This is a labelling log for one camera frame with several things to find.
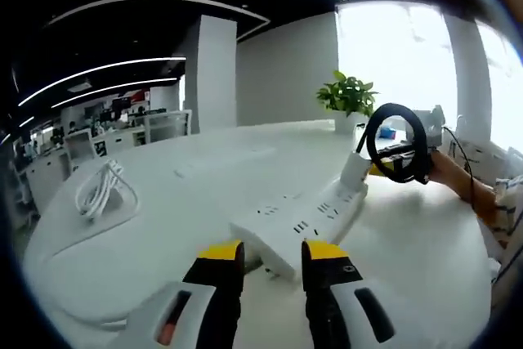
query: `computer monitor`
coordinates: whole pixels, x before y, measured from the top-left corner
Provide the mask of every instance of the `computer monitor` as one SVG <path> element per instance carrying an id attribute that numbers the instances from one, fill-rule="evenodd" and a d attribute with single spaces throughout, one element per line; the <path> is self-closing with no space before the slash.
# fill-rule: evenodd
<path id="1" fill-rule="evenodd" d="M 110 110 L 105 110 L 104 112 L 102 112 L 100 114 L 101 123 L 112 122 L 113 120 L 114 120 L 114 113 L 111 112 Z"/>
<path id="2" fill-rule="evenodd" d="M 64 136 L 64 128 L 53 128 L 52 129 L 52 135 L 57 137 L 63 137 Z"/>
<path id="3" fill-rule="evenodd" d="M 127 110 L 131 108 L 131 97 L 117 98 L 113 100 L 113 111 L 122 112 L 122 110 Z"/>

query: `cabinet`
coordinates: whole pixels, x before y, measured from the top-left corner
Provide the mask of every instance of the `cabinet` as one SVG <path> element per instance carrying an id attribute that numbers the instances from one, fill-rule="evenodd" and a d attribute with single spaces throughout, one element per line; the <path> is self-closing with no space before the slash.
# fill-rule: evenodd
<path id="1" fill-rule="evenodd" d="M 62 183 L 69 177 L 69 163 L 65 150 L 38 157 L 25 169 L 25 175 L 36 209 L 43 215 Z"/>

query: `black cable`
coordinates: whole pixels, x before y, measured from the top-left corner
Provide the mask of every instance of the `black cable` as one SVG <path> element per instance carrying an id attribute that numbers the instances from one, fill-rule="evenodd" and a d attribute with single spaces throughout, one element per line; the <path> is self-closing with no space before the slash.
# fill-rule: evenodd
<path id="1" fill-rule="evenodd" d="M 360 142 L 358 143 L 358 147 L 356 147 L 356 153 L 361 153 L 361 150 L 363 149 L 363 144 L 365 143 L 365 138 L 367 137 L 367 128 L 363 131 L 363 135 L 360 138 Z"/>
<path id="2" fill-rule="evenodd" d="M 468 160 L 467 155 L 465 154 L 465 150 L 463 150 L 463 148 L 461 147 L 461 144 L 459 143 L 458 138 L 454 135 L 454 133 L 452 131 L 450 131 L 450 128 L 443 126 L 443 129 L 446 130 L 452 136 L 452 138 L 456 142 L 456 145 L 458 145 L 458 148 L 461 150 L 463 157 L 465 158 L 465 162 L 466 162 L 465 170 L 467 172 L 469 172 L 471 175 L 471 207 L 472 207 L 472 210 L 474 210 L 474 175 L 472 174 L 471 163 Z"/>

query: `white desk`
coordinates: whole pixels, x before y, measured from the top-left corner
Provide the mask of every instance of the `white desk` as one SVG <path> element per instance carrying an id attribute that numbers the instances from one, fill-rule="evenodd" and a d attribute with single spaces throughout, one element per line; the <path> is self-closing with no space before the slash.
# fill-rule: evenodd
<path id="1" fill-rule="evenodd" d="M 352 141 L 328 121 L 236 128 L 160 141 L 113 155 L 141 199 L 138 217 L 51 259 L 78 235 L 74 191 L 103 159 L 61 187 L 30 240 L 25 274 L 53 323 L 74 347 L 116 333 L 71 320 L 129 311 L 169 280 L 180 280 L 203 248 L 229 239 L 227 222 L 340 173 Z M 360 272 L 387 282 L 452 339 L 470 342 L 489 317 L 490 277 L 471 209 L 439 184 L 398 185 L 370 177 L 369 195 L 342 247 Z M 301 287 L 263 269 L 245 277 L 238 348 L 309 348 Z"/>
<path id="2" fill-rule="evenodd" d="M 54 149 L 41 154 L 24 169 L 34 204 L 40 215 L 69 176 L 69 163 L 65 149 Z"/>
<path id="3" fill-rule="evenodd" d="M 138 146 L 137 136 L 140 133 L 145 133 L 144 126 L 108 131 L 105 134 L 92 138 L 92 144 L 96 146 L 103 142 L 106 154 L 113 155 L 119 151 Z"/>

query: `bright window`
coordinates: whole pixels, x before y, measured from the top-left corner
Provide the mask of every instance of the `bright window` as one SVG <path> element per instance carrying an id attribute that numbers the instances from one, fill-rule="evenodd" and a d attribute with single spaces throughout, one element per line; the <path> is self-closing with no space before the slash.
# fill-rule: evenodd
<path id="1" fill-rule="evenodd" d="M 492 90 L 493 143 L 523 152 L 523 138 L 519 127 L 523 124 L 523 67 L 516 49 L 498 31 L 477 23 L 481 41 L 489 62 Z"/>
<path id="2" fill-rule="evenodd" d="M 439 10 L 411 2 L 365 2 L 337 14 L 339 68 L 380 92 L 377 106 L 441 105 L 455 128 L 458 92 L 449 32 Z"/>

